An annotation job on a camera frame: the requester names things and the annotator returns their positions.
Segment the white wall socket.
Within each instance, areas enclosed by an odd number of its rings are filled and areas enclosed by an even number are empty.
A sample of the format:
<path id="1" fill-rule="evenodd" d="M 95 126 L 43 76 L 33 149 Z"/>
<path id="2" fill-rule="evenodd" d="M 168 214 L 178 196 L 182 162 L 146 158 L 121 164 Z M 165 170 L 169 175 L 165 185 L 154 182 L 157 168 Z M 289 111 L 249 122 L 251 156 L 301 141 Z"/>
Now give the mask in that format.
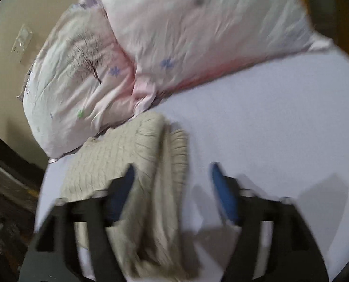
<path id="1" fill-rule="evenodd" d="M 23 24 L 21 26 L 20 31 L 16 39 L 14 40 L 14 44 L 9 54 L 10 60 L 12 60 L 16 64 L 19 64 L 21 62 L 23 55 L 26 52 L 33 38 L 33 35 L 33 31 L 28 25 Z"/>

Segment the pink floral right pillow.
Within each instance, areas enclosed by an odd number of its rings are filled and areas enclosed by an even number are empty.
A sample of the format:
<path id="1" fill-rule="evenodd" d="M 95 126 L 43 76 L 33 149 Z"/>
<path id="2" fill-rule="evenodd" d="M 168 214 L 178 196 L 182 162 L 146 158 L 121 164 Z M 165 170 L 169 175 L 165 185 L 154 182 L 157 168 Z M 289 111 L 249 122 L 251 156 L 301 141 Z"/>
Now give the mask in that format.
<path id="1" fill-rule="evenodd" d="M 300 0 L 99 1 L 144 94 L 332 44 L 313 29 Z"/>

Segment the beige cable knit sweater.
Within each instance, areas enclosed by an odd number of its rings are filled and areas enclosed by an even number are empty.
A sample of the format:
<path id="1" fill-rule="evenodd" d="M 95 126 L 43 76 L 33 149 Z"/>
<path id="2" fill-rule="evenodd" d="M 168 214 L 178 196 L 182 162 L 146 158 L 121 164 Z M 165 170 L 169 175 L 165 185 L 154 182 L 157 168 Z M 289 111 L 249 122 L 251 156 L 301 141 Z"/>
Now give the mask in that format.
<path id="1" fill-rule="evenodd" d="M 131 278 L 187 279 L 180 242 L 180 206 L 188 170 L 188 138 L 164 115 L 145 112 L 89 139 L 75 154 L 60 194 L 83 200 L 109 187 L 129 165 L 136 176 L 121 219 L 106 232 Z"/>

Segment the pink floral left pillow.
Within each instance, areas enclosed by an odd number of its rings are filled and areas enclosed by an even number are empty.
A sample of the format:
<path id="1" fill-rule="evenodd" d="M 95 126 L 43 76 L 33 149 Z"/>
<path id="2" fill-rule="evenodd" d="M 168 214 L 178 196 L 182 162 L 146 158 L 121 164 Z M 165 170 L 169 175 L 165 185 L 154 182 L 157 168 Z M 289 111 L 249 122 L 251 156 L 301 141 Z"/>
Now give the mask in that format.
<path id="1" fill-rule="evenodd" d="M 138 89 L 134 65 L 97 0 L 78 0 L 62 14 L 19 96 L 34 139 L 51 159 L 144 112 L 154 97 Z"/>

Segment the pink floral pillow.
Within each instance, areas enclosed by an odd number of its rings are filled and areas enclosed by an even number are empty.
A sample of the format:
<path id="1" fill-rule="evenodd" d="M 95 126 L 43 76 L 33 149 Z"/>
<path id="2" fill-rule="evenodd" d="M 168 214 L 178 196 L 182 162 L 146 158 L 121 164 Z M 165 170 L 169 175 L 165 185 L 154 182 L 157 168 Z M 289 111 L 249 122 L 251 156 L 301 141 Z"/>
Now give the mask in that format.
<path id="1" fill-rule="evenodd" d="M 300 0 L 99 1 L 144 94 L 332 44 L 313 29 Z"/>
<path id="2" fill-rule="evenodd" d="M 138 89 L 134 65 L 97 0 L 78 0 L 62 14 L 19 96 L 34 139 L 51 159 L 144 112 L 154 97 Z"/>

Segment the lavender bed sheet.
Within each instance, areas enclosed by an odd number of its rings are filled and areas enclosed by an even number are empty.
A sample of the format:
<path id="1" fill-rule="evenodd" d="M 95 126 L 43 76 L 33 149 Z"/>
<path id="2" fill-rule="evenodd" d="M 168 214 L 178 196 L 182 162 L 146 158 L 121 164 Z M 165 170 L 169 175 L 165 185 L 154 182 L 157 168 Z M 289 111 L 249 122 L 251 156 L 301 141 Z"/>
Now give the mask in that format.
<path id="1" fill-rule="evenodd" d="M 339 49 L 251 67 L 154 107 L 188 135 L 182 243 L 189 281 L 219 281 L 238 229 L 220 215 L 211 165 L 265 199 L 290 198 L 330 279 L 349 262 L 349 57 Z"/>

